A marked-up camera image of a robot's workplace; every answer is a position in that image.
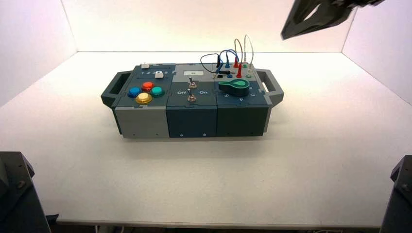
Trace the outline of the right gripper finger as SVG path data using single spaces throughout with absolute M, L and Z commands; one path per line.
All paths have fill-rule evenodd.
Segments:
M 335 0 L 336 6 L 342 7 L 364 7 L 366 5 L 377 6 L 384 2 L 384 0 Z
M 350 0 L 296 0 L 281 31 L 283 40 L 334 27 L 348 19 Z

